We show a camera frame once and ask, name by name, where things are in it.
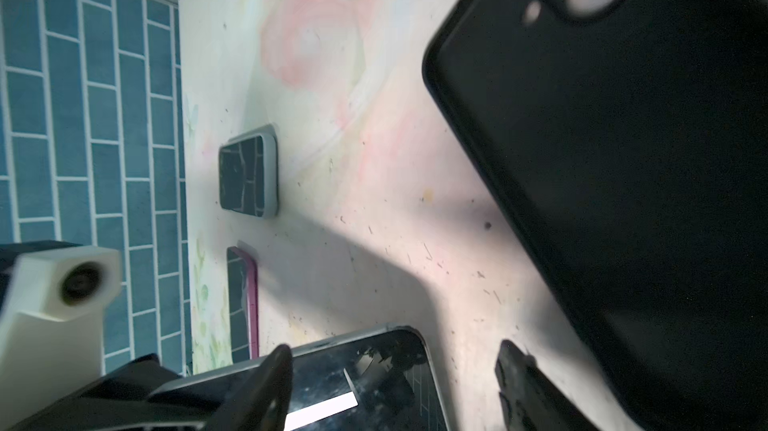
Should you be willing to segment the blue phone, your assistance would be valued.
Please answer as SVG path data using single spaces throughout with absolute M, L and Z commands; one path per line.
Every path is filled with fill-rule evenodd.
M 278 170 L 277 138 L 271 125 L 233 137 L 218 151 L 221 208 L 258 219 L 276 217 Z

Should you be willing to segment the black phone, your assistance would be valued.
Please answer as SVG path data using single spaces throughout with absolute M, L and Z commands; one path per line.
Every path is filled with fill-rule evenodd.
M 258 267 L 236 246 L 227 249 L 226 257 L 231 355 L 238 364 L 259 356 Z
M 288 430 L 448 430 L 430 352 L 409 326 L 293 349 Z

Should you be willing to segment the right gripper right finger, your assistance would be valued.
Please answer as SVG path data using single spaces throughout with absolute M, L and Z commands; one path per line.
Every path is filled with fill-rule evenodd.
M 507 430 L 597 430 L 538 369 L 535 358 L 510 340 L 500 344 L 495 375 Z

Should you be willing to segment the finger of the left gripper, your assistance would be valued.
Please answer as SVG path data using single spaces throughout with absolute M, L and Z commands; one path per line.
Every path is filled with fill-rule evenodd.
M 221 404 L 162 387 L 181 376 L 159 356 L 137 358 L 11 425 L 13 430 L 200 427 Z

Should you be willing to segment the black phone case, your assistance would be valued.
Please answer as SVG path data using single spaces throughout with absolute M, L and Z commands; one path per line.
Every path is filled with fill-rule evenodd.
M 767 0 L 458 0 L 427 89 L 625 412 L 767 426 Z

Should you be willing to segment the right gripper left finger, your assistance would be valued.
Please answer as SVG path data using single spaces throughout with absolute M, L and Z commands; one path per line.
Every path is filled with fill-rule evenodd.
M 260 366 L 251 370 L 237 391 L 212 414 L 206 422 L 206 429 L 283 430 L 292 379 L 291 349 L 281 344 Z

